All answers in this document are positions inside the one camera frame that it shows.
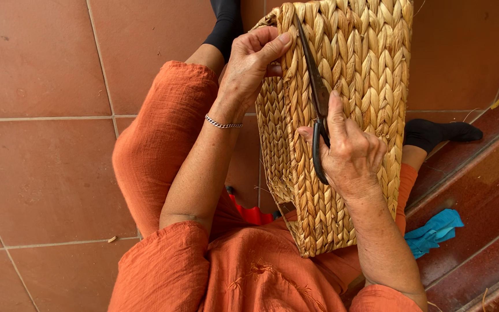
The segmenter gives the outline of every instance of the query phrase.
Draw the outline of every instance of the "scissor blade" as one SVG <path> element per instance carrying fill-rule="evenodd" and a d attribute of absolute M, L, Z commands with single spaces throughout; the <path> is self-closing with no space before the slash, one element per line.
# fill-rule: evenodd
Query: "scissor blade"
<path fill-rule="evenodd" d="M 313 106 L 315 107 L 317 118 L 322 119 L 328 115 L 328 89 L 323 84 L 323 79 L 321 78 L 315 59 L 313 58 L 313 53 L 311 53 L 311 49 L 309 48 L 309 42 L 307 41 L 306 33 L 301 26 L 299 17 L 296 15 L 295 18 L 298 21 L 298 32 L 301 38 L 301 45 L 303 46 L 303 55 L 306 57 L 307 70 L 309 72 L 309 79 L 311 80 Z"/>

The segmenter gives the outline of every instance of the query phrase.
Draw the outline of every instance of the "wrist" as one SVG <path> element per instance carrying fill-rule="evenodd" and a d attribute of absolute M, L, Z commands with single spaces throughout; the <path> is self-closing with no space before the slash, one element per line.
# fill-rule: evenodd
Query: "wrist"
<path fill-rule="evenodd" d="M 351 188 L 335 188 L 344 198 L 348 209 L 362 209 L 372 205 L 377 206 L 380 202 L 386 204 L 383 190 L 378 181 L 367 181 L 366 183 L 351 183 Z"/>
<path fill-rule="evenodd" d="M 209 109 L 208 116 L 221 124 L 240 124 L 246 112 L 233 96 L 219 96 Z"/>

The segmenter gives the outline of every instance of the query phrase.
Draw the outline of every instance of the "orange shirt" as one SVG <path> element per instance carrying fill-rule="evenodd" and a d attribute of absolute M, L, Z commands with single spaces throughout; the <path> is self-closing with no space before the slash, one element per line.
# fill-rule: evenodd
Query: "orange shirt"
<path fill-rule="evenodd" d="M 288 231 L 233 230 L 208 244 L 196 222 L 175 223 L 146 237 L 119 262 L 109 311 L 346 311 Z M 420 312 L 408 297 L 371 285 L 350 312 Z"/>

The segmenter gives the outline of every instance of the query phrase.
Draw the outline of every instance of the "fingernail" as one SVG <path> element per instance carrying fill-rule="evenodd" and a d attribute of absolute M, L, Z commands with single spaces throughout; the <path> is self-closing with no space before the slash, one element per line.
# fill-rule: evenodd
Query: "fingernail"
<path fill-rule="evenodd" d="M 278 36 L 278 40 L 280 40 L 282 44 L 287 44 L 288 42 L 290 42 L 290 38 L 291 38 L 290 33 L 283 33 L 280 36 Z"/>

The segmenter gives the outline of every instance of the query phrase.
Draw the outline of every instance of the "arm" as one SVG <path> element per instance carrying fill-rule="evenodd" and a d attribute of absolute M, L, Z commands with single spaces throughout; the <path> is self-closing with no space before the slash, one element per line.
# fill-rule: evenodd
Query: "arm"
<path fill-rule="evenodd" d="M 327 122 L 331 145 L 329 148 L 321 142 L 321 161 L 330 185 L 344 198 L 355 226 L 365 285 L 395 289 L 426 311 L 417 263 L 392 220 L 377 178 L 386 144 L 361 131 L 354 121 L 344 119 L 336 91 L 330 94 Z M 300 127 L 298 132 L 312 143 L 311 128 Z"/>
<path fill-rule="evenodd" d="M 277 37 L 274 27 L 258 28 L 235 39 L 217 100 L 208 116 L 221 124 L 241 123 L 257 98 L 263 77 L 282 74 L 280 67 L 269 64 L 286 53 L 291 41 L 289 34 Z M 161 211 L 161 229 L 193 220 L 201 223 L 208 233 L 211 231 L 238 134 L 239 128 L 221 129 L 204 122 L 171 184 Z"/>

